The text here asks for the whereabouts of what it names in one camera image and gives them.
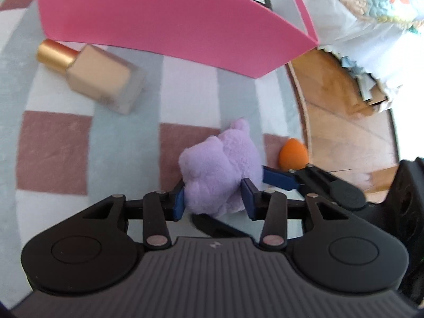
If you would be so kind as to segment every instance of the checkered rug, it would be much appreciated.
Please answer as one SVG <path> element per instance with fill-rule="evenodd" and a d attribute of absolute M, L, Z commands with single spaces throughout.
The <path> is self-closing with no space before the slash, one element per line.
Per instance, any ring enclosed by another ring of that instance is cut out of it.
<path fill-rule="evenodd" d="M 302 139 L 286 67 L 254 80 L 101 46 L 148 73 L 134 111 L 122 116 L 74 93 L 61 75 L 37 63 L 43 39 L 36 0 L 0 0 L 0 300 L 7 306 L 29 291 L 20 266 L 29 239 L 111 194 L 136 199 L 171 189 L 180 179 L 179 154 L 234 119 L 250 122 L 270 166 L 288 136 Z M 187 235 L 187 225 L 171 223 L 173 238 Z M 141 238 L 141 225 L 130 225 L 129 234 Z"/>

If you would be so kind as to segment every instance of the beauty blender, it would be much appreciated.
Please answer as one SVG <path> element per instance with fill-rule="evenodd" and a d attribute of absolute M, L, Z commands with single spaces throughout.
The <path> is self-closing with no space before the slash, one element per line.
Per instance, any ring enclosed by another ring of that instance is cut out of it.
<path fill-rule="evenodd" d="M 283 171 L 300 170 L 309 163 L 308 150 L 298 139 L 289 139 L 281 148 L 278 164 Z"/>

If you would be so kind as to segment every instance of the stuffed animal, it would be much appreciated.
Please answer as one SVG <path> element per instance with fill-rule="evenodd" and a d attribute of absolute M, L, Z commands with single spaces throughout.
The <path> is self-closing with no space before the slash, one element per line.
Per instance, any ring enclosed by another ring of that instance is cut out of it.
<path fill-rule="evenodd" d="M 195 214 L 221 216 L 244 209 L 240 182 L 262 182 L 262 161 L 244 119 L 218 136 L 187 148 L 179 165 L 185 183 L 186 208 Z"/>

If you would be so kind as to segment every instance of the wooden floor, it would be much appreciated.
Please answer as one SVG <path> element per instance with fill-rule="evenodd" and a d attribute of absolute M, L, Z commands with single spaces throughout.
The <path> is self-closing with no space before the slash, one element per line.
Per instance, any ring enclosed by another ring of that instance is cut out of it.
<path fill-rule="evenodd" d="M 313 163 L 369 189 L 370 172 L 397 164 L 390 114 L 359 100 L 355 81 L 331 54 L 312 50 L 292 64 L 307 102 Z"/>

